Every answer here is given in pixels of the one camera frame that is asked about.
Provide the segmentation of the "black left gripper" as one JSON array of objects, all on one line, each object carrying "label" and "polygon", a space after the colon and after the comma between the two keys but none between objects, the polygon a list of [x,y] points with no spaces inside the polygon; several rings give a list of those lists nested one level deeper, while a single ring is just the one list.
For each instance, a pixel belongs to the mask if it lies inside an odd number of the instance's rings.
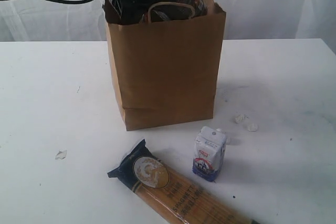
[{"label": "black left gripper", "polygon": [[140,22],[145,11],[143,0],[110,0],[110,23],[132,25]]}]

